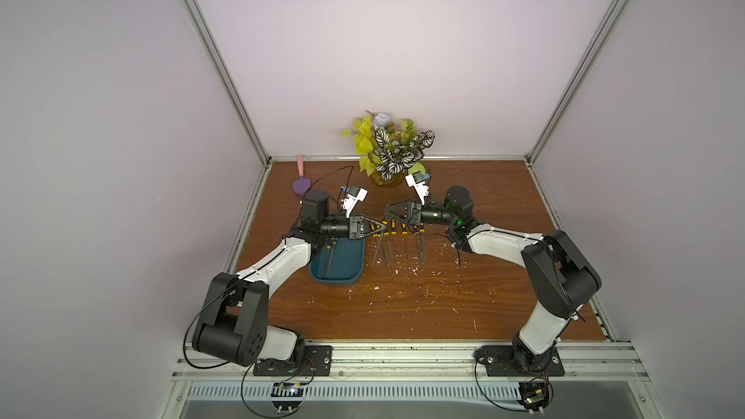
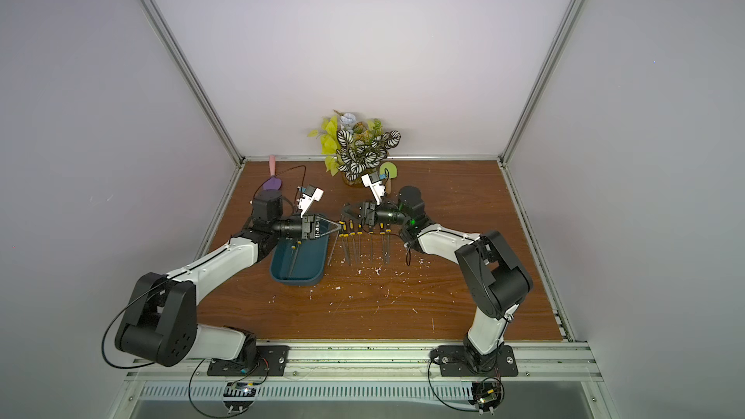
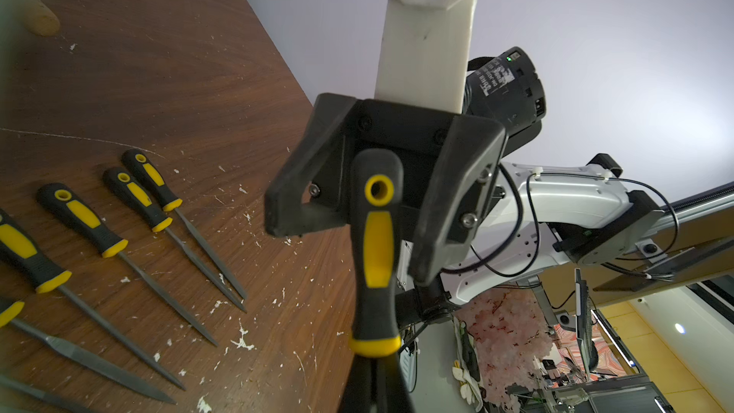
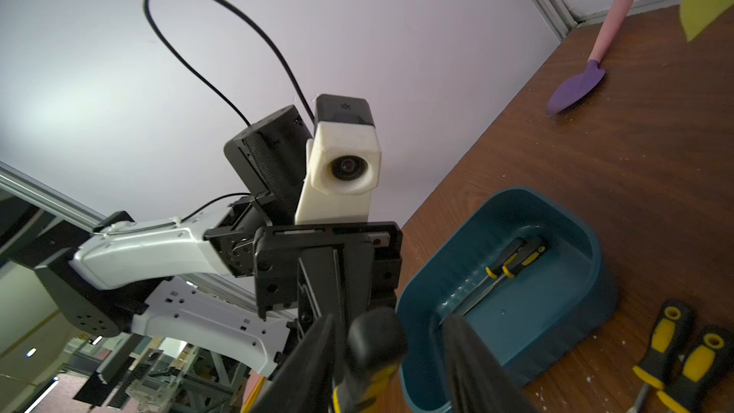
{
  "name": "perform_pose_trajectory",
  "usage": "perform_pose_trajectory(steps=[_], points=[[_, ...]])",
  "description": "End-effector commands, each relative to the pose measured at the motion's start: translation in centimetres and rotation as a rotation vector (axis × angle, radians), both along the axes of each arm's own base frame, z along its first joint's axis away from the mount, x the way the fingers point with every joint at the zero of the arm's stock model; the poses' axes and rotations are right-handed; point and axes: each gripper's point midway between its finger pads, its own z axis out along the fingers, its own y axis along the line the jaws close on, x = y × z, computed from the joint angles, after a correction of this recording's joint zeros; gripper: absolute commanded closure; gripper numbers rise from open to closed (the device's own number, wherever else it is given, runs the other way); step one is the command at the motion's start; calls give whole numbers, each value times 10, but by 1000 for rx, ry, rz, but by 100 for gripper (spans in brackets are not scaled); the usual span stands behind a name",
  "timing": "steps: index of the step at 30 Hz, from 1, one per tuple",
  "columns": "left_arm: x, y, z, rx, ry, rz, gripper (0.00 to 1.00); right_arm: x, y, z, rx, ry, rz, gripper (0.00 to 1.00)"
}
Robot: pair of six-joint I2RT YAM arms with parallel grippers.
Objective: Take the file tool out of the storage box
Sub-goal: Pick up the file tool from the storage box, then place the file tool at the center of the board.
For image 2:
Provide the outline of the teal plastic storage box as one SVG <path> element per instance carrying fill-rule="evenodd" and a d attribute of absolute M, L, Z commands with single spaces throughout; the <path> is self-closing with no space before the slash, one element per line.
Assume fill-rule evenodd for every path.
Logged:
<path fill-rule="evenodd" d="M 281 239 L 274 250 L 270 274 L 274 281 L 288 286 L 314 286 L 324 277 L 329 237 L 303 242 L 293 276 L 287 277 L 291 246 L 297 240 Z"/>

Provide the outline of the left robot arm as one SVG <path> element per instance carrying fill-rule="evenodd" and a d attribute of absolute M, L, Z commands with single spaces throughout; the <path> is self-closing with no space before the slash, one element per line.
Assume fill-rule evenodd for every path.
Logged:
<path fill-rule="evenodd" d="M 261 190 L 244 228 L 223 246 L 169 273 L 140 277 L 116 318 L 116 349 L 148 365 L 174 367 L 185 359 L 211 359 L 249 372 L 258 363 L 255 335 L 199 323 L 198 306 L 222 283 L 266 258 L 280 241 L 314 241 L 336 231 L 330 219 L 309 211 L 322 197 L 322 189 L 304 187 L 296 213 L 285 215 L 281 192 Z"/>

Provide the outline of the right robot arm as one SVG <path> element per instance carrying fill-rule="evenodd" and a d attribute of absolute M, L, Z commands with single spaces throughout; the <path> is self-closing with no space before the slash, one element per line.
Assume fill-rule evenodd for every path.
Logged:
<path fill-rule="evenodd" d="M 395 201 L 345 205 L 343 217 L 368 231 L 396 226 L 407 250 L 457 264 L 476 305 L 460 361 L 472 372 L 497 366 L 506 329 L 534 288 L 530 273 L 501 233 L 468 234 L 440 225 L 427 215 L 415 186 L 403 187 Z"/>

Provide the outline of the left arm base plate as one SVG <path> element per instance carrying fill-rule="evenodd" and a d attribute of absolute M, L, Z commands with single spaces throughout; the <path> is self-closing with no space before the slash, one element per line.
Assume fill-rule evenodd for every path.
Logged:
<path fill-rule="evenodd" d="M 257 345 L 255 353 L 246 360 L 211 360 L 208 376 L 224 377 L 280 377 L 284 376 L 290 347 L 288 345 Z"/>

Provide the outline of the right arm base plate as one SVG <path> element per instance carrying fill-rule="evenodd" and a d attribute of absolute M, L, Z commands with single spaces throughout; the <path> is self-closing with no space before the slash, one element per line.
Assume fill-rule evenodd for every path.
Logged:
<path fill-rule="evenodd" d="M 470 346 L 440 345 L 430 351 L 430 359 L 445 377 L 516 377 L 519 374 L 516 357 L 509 345 L 501 345 L 486 355 Z"/>

